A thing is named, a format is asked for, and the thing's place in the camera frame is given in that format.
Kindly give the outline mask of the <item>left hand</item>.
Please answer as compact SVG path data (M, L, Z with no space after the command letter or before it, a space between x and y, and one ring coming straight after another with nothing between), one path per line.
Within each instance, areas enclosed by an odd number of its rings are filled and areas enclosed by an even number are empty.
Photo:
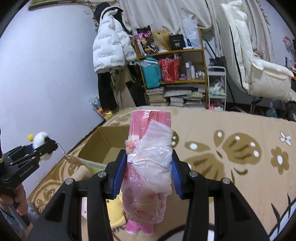
M18 204L16 207L16 211L19 215L23 216L26 215L28 212L28 204L27 204L27 199L25 195L25 191L23 188L23 185L20 184L16 189L15 189L15 198L12 199L9 196L1 193L1 209L5 212L9 212L7 209L6 205L13 204L14 201Z

